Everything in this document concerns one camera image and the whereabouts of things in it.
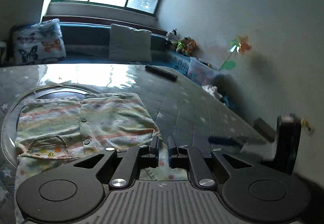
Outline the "colourful printed child's garment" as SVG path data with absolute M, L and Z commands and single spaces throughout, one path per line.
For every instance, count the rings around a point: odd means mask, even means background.
M 21 112 L 15 141 L 15 186 L 107 147 L 119 152 L 150 143 L 161 131 L 135 93 L 88 93 Z

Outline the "clear plastic storage box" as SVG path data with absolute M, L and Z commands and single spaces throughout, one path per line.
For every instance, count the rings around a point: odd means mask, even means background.
M 200 62 L 198 59 L 191 57 L 188 67 L 188 77 L 198 85 L 213 85 L 219 72 Z

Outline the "black remote control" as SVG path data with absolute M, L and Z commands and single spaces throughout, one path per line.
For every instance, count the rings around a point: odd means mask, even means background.
M 166 78 L 168 80 L 171 80 L 171 81 L 177 81 L 177 78 L 178 78 L 177 75 L 175 75 L 175 74 L 173 74 L 171 72 L 165 71 L 164 69 L 152 66 L 152 65 L 146 65 L 145 70 L 150 72 L 150 73 L 161 76 L 163 78 Z

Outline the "colourful paper pinwheel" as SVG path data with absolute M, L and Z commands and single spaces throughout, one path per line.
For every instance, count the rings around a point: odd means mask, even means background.
M 251 49 L 252 46 L 249 43 L 248 36 L 237 36 L 231 41 L 231 48 L 228 50 L 228 55 L 219 66 L 218 71 L 235 69 L 236 62 L 234 61 L 234 57 L 238 54 L 244 55 Z

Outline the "orange plush toy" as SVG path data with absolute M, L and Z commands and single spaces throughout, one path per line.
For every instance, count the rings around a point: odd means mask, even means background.
M 186 56 L 190 57 L 196 48 L 197 43 L 194 39 L 191 39 L 191 41 L 186 45 Z

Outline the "brown plush toy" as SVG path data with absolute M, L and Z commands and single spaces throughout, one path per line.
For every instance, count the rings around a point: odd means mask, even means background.
M 190 43 L 190 37 L 183 37 L 177 43 L 176 52 L 185 56 L 190 56 L 190 50 L 187 45 Z

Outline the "plain white cushion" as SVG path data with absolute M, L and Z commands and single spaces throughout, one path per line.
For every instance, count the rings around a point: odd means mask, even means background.
M 112 24 L 109 59 L 127 62 L 151 62 L 151 31 Z

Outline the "black white plush toy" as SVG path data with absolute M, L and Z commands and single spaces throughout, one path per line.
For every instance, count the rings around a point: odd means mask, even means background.
M 177 29 L 169 31 L 166 35 L 166 40 L 171 47 L 176 48 L 178 44 Z

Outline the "teal bench sofa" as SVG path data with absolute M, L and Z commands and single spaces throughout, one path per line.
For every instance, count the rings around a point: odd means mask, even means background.
M 15 64 L 12 34 L 14 31 L 30 25 L 14 26 L 9 32 L 7 41 L 6 59 L 12 65 Z M 46 61 L 43 64 L 51 63 L 120 63 L 120 64 L 153 64 L 176 67 L 188 57 L 180 56 L 171 50 L 165 37 L 151 34 L 151 62 L 127 62 L 114 61 L 109 59 L 109 38 L 110 27 L 104 25 L 87 23 L 61 22 L 60 29 L 66 50 L 66 57 L 56 62 Z

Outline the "butterfly print pillow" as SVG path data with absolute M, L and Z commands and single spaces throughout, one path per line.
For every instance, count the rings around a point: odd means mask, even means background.
M 12 41 L 16 65 L 56 62 L 66 57 L 58 18 L 16 30 Z

